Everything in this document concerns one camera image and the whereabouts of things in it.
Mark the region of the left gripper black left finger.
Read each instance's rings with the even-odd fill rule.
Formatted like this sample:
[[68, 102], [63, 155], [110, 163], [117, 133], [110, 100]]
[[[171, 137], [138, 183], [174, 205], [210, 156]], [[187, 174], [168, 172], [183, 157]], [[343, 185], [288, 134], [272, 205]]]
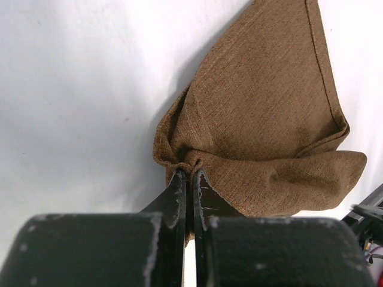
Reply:
[[187, 179], [177, 170], [138, 213], [41, 214], [26, 221], [2, 286], [181, 286]]

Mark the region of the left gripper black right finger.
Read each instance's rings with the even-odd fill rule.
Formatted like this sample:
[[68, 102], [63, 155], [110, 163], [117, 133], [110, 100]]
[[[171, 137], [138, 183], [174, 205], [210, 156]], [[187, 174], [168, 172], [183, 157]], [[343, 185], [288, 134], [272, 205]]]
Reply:
[[198, 286], [373, 286], [357, 239], [333, 218], [247, 218], [193, 183]]

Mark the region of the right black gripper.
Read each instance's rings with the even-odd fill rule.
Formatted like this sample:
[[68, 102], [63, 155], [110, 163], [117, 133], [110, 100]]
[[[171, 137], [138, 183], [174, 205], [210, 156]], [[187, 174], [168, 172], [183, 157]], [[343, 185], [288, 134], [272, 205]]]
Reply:
[[360, 204], [354, 204], [342, 219], [354, 232], [367, 265], [374, 259], [382, 259], [382, 185]]

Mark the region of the brown cloth napkin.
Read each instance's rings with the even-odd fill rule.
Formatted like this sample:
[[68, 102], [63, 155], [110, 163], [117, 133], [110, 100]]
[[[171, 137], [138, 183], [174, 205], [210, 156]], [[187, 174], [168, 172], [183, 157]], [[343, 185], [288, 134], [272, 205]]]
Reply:
[[367, 162], [349, 134], [317, 1], [254, 1], [157, 126], [167, 178], [204, 169], [248, 217], [338, 206]]

